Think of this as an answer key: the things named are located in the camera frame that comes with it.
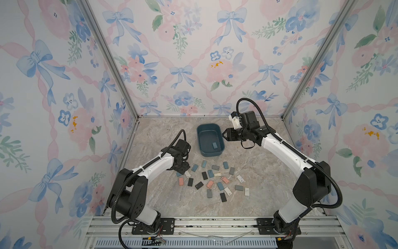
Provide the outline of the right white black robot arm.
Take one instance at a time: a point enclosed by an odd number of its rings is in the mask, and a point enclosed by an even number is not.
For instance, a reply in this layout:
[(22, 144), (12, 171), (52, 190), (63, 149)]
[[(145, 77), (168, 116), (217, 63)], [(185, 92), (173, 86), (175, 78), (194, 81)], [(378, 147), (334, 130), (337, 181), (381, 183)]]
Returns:
[(282, 240), (293, 241), (300, 220), (313, 209), (336, 209), (343, 204), (342, 191), (331, 176), (329, 164), (311, 159), (284, 140), (254, 100), (239, 99), (229, 120), (233, 126), (222, 134), (226, 141), (251, 141), (275, 155), (297, 177), (292, 198), (273, 215), (273, 230), (284, 235)]

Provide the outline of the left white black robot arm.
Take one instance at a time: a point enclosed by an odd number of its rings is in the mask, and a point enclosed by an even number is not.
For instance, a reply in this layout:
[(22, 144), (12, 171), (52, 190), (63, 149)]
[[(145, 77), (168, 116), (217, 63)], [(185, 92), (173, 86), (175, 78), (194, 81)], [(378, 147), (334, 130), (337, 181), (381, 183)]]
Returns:
[(160, 230), (161, 214), (146, 206), (149, 184), (165, 171), (185, 174), (190, 169), (188, 158), (191, 145), (184, 129), (171, 144), (146, 164), (133, 170), (122, 169), (117, 174), (107, 200), (114, 224), (137, 222), (141, 230), (155, 233)]

